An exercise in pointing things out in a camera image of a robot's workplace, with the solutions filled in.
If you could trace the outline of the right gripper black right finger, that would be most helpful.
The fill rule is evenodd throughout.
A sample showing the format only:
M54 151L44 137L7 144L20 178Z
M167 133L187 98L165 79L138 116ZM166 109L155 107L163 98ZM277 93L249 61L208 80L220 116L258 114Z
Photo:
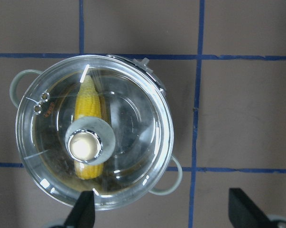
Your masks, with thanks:
M234 228L272 228L264 212L240 188L229 189L228 217Z

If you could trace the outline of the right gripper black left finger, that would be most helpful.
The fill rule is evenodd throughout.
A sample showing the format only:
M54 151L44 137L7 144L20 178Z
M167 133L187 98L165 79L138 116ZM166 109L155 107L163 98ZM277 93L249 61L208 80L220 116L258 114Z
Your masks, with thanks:
M64 222L65 228L93 228L95 224L94 192L83 191Z

